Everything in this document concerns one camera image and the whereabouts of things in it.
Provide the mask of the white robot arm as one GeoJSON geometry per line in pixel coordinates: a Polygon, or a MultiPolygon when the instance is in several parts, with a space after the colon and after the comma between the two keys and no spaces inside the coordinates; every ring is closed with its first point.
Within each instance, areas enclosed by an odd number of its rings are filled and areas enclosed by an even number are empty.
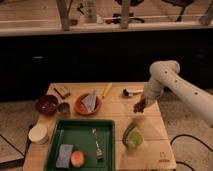
{"type": "Polygon", "coordinates": [[[177,61],[154,62],[149,72],[151,77],[144,85],[144,95],[148,104],[157,100],[162,95],[163,89],[168,87],[213,128],[213,95],[181,78],[180,65],[177,61]]]}

